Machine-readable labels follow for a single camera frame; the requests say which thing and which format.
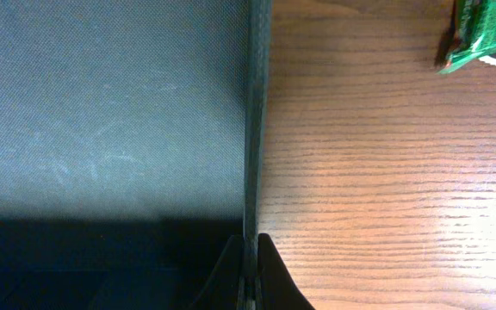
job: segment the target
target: wooden table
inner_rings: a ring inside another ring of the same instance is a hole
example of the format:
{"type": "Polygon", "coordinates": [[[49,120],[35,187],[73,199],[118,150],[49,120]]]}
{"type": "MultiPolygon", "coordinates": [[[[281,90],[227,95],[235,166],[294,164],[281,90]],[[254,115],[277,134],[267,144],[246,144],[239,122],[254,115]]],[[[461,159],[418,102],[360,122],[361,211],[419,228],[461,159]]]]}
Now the wooden table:
{"type": "Polygon", "coordinates": [[[496,309],[496,67],[449,0],[274,0],[260,232],[317,309],[496,309]]]}

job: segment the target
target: wood grain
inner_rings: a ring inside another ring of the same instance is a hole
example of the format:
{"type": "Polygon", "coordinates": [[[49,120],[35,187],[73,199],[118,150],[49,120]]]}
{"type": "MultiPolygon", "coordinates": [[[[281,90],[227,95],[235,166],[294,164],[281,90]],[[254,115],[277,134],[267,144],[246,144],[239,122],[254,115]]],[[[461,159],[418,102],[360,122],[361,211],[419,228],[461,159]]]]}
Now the wood grain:
{"type": "Polygon", "coordinates": [[[450,1],[275,0],[260,231],[317,309],[496,309],[496,67],[450,1]]]}

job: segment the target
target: candy wrapper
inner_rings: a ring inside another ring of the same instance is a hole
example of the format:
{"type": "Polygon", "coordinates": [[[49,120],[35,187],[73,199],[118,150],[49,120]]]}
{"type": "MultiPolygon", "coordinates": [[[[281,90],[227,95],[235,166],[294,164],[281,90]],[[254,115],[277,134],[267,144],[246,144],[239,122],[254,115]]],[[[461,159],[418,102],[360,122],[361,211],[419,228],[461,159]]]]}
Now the candy wrapper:
{"type": "Polygon", "coordinates": [[[496,0],[455,0],[449,29],[436,56],[440,73],[479,59],[496,65],[496,0]]]}

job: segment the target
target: green plastic packet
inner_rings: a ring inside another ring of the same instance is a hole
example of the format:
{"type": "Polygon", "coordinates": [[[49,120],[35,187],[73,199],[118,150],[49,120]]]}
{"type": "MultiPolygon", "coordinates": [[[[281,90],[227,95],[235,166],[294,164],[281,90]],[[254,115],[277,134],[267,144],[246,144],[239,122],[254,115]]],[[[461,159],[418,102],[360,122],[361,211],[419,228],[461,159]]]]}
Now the green plastic packet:
{"type": "Polygon", "coordinates": [[[496,65],[496,0],[455,0],[450,28],[437,52],[439,73],[451,73],[480,59],[496,65]]]}

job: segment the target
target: green object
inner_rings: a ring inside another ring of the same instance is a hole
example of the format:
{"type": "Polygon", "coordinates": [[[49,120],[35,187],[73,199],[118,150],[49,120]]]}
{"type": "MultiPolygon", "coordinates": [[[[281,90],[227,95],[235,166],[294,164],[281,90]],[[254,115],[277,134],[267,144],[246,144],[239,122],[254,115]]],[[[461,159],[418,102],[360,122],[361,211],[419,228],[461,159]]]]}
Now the green object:
{"type": "Polygon", "coordinates": [[[496,0],[456,0],[455,12],[460,43],[447,54],[440,73],[451,73],[474,59],[496,54],[496,0]]]}

